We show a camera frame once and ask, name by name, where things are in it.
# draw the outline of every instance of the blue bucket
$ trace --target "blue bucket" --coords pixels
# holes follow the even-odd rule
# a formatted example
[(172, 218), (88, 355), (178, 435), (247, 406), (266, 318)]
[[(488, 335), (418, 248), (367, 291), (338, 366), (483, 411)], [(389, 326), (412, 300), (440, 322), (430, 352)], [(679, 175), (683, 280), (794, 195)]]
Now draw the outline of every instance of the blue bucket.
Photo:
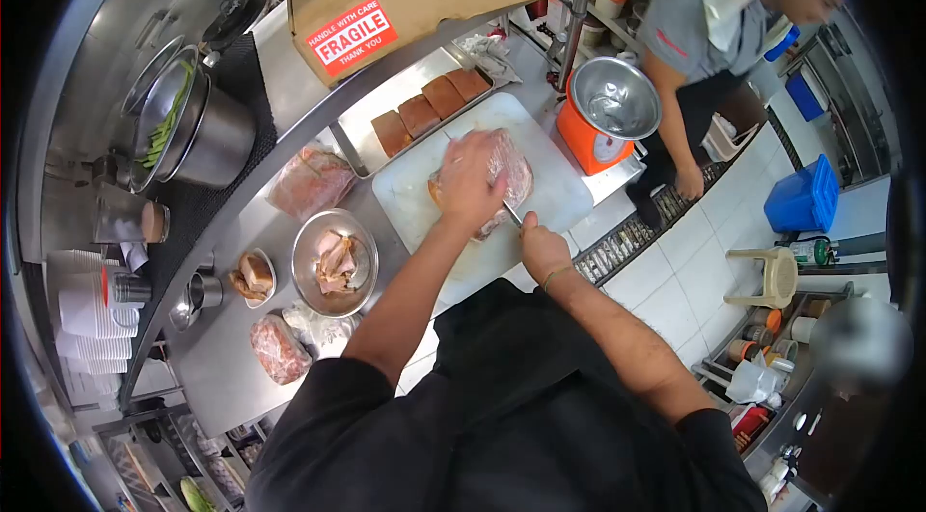
[(765, 216), (775, 232), (822, 230), (827, 232), (836, 216), (839, 182), (830, 161), (823, 155), (776, 182), (765, 201)]

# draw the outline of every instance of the blue container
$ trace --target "blue container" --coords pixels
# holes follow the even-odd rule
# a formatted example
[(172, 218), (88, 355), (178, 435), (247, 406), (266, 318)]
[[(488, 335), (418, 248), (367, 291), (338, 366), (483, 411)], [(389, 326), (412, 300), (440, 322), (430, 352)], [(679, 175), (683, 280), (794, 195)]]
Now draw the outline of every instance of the blue container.
[(816, 117), (823, 114), (823, 108), (820, 107), (816, 96), (813, 95), (813, 91), (810, 90), (810, 86), (807, 85), (806, 80), (804, 80), (800, 72), (792, 74), (791, 78), (784, 83), (784, 87), (793, 98), (794, 103), (797, 105), (797, 109), (801, 111), (801, 116), (804, 117), (805, 121), (813, 121)]
[(777, 60), (779, 56), (784, 54), (784, 51), (787, 50), (792, 43), (794, 43), (794, 40), (797, 40), (797, 36), (799, 35), (801, 35), (801, 31), (797, 28), (797, 26), (792, 26), (791, 30), (789, 30), (788, 33), (784, 34), (784, 37), (781, 38), (781, 42), (779, 42), (777, 46), (765, 53), (765, 59), (769, 60), (770, 62)]
[(816, 162), (776, 182), (765, 201), (765, 216), (775, 232), (822, 230), (827, 232), (836, 215), (839, 182), (830, 161)]

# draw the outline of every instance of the white cutting board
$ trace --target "white cutting board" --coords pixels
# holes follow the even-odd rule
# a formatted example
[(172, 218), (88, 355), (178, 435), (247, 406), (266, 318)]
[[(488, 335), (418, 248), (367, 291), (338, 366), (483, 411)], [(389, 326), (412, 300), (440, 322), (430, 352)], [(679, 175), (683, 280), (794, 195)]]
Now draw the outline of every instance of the white cutting board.
[[(502, 127), (508, 129), (533, 169), (533, 194), (516, 209), (518, 215), (536, 211), (542, 225), (563, 232), (592, 212), (592, 194), (549, 135), (514, 96), (496, 93), (428, 135), (373, 179), (373, 194), (410, 253), (418, 250), (441, 216), (428, 194), (427, 182), (440, 168), (450, 138)], [(485, 241), (470, 241), (450, 270), (438, 299), (448, 306), (457, 304), (520, 263), (517, 235), (515, 224), (507, 222)]]

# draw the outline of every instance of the scale bowl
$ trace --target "scale bowl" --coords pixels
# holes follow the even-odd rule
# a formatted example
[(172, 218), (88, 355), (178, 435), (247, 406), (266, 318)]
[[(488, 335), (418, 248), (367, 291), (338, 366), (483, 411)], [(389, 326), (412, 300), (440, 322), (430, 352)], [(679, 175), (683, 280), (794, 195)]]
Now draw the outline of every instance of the scale bowl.
[(579, 113), (605, 135), (635, 141), (659, 127), (659, 94), (637, 67), (600, 56), (577, 67), (569, 82), (570, 99)]

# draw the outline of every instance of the metal tray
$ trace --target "metal tray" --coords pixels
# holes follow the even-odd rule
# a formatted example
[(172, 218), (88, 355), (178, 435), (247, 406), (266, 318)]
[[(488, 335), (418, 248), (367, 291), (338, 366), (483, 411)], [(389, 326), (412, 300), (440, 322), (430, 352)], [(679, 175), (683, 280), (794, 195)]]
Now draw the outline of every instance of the metal tray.
[[(380, 139), (377, 138), (373, 125), (370, 123), (380, 114), (395, 110), (398, 106), (409, 100), (412, 96), (422, 93), (422, 86), (433, 79), (458, 68), (476, 68), (480, 76), (489, 83), (489, 90), (470, 100), (463, 108), (440, 121), (437, 126), (428, 130), (411, 145), (403, 148), (391, 159), (382, 150)], [(434, 131), (439, 130), (449, 121), (452, 121), (470, 108), (476, 106), (485, 97), (489, 96), (495, 88), (495, 81), (491, 76), (476, 65), (456, 44), (448, 43), (442, 48), (434, 50), (418, 62), (402, 70), (396, 76), (389, 78), (378, 88), (364, 96), (359, 102), (341, 114), (338, 121), (331, 125), (331, 134), (341, 148), (344, 157), (361, 179), (374, 175), (379, 169), (391, 161), (404, 155), (409, 148), (414, 147), (427, 138)]]

